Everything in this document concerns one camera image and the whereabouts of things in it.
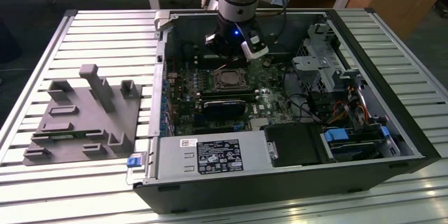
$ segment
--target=motherboard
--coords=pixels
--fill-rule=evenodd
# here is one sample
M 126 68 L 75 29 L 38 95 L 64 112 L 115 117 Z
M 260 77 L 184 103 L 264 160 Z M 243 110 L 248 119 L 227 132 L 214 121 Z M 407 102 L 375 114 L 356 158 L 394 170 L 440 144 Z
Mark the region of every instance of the motherboard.
M 214 56 L 206 57 L 210 62 Z M 186 62 L 168 73 L 178 136 L 259 130 L 294 121 L 280 63 L 266 59 L 222 66 L 202 63 Z

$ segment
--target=power supply label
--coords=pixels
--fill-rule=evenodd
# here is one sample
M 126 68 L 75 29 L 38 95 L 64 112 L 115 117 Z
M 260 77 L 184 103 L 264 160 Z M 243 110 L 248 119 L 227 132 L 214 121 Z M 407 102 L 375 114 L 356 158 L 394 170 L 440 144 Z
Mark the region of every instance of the power supply label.
M 228 173 L 243 169 L 238 139 L 198 142 L 198 170 L 200 174 Z

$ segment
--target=metal bracket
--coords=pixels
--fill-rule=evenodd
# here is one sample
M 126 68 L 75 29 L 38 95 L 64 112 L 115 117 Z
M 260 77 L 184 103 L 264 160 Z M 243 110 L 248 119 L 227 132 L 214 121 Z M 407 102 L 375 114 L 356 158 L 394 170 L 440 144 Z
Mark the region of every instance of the metal bracket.
M 171 27 L 172 26 L 171 20 L 172 20 L 172 17 L 171 17 L 171 11 L 170 10 L 158 11 L 156 15 L 155 15 L 155 21 L 154 21 L 156 31 L 162 31 L 162 30 L 167 29 L 168 27 Z

